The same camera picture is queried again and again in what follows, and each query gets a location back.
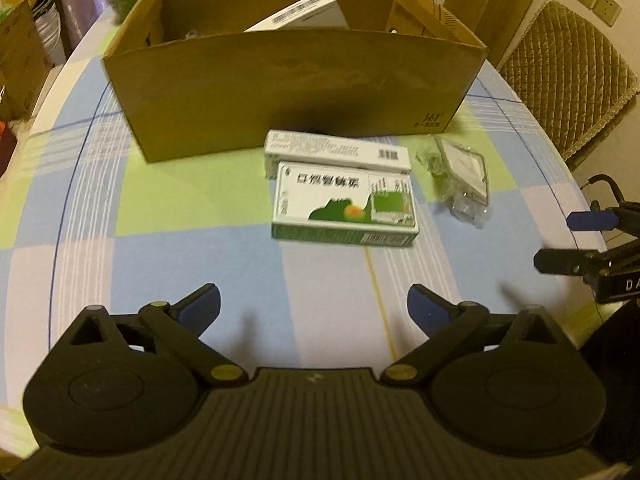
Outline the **green throat spray box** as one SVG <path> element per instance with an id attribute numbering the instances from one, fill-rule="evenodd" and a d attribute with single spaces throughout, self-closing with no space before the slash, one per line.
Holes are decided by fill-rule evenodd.
<path id="1" fill-rule="evenodd" d="M 276 240 L 406 247 L 420 233 L 406 174 L 280 162 L 271 235 Z"/>

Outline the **narrow white barcode box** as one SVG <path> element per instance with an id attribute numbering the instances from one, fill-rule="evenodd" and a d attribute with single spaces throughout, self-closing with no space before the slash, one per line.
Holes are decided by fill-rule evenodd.
<path id="1" fill-rule="evenodd" d="M 265 175 L 274 179 L 279 162 L 349 167 L 410 174 L 409 151 L 403 146 L 325 136 L 324 134 L 273 130 L 264 144 Z"/>

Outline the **clear blister pack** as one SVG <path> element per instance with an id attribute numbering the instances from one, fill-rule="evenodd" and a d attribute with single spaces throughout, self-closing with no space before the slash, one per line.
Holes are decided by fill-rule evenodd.
<path id="1" fill-rule="evenodd" d="M 437 197 L 458 220 L 481 229 L 491 214 L 484 156 L 460 143 L 436 138 L 416 160 L 435 180 Z"/>

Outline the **checked tablecloth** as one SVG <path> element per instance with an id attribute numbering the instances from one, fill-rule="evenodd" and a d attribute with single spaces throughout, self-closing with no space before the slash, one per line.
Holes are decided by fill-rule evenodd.
<path id="1" fill-rule="evenodd" d="M 382 370 L 424 341 L 406 296 L 420 283 L 495 312 L 546 308 L 575 344 L 604 311 L 578 278 L 538 273 L 544 246 L 602 248 L 565 219 L 587 204 L 528 109 L 490 65 L 446 135 L 484 156 L 484 226 L 458 220 L 416 165 L 419 235 L 406 248 L 279 242 L 261 150 L 150 164 L 122 117 L 101 58 L 104 13 L 20 132 L 1 180 L 1 447 L 35 449 L 22 413 L 35 369 L 89 304 L 134 313 L 206 283 L 221 292 L 205 341 L 247 370 Z"/>

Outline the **quilted chair cushion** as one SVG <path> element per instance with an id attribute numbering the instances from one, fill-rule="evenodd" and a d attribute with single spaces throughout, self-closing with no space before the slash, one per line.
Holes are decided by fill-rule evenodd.
<path id="1" fill-rule="evenodd" d="M 639 77 L 608 37 L 555 0 L 539 9 L 498 71 L 572 169 L 639 93 Z"/>

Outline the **brown cardboard box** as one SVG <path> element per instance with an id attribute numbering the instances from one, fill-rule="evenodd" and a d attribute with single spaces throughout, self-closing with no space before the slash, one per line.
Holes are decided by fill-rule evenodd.
<path id="1" fill-rule="evenodd" d="M 487 56 L 434 0 L 337 0 L 349 29 L 245 32 L 298 0 L 138 0 L 103 57 L 149 162 L 258 148 L 271 129 L 440 133 Z"/>

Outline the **white box inside carton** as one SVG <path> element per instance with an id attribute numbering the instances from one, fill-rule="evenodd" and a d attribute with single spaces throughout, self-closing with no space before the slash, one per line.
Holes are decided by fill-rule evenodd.
<path id="1" fill-rule="evenodd" d="M 245 29 L 245 32 L 307 28 L 349 29 L 349 26 L 337 0 L 298 0 Z"/>

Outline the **wall socket plate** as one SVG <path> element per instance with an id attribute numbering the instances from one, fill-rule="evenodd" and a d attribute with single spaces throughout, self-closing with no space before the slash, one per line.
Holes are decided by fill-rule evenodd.
<path id="1" fill-rule="evenodd" d="M 615 0 L 576 0 L 589 9 L 608 27 L 613 27 L 620 17 L 622 7 Z"/>

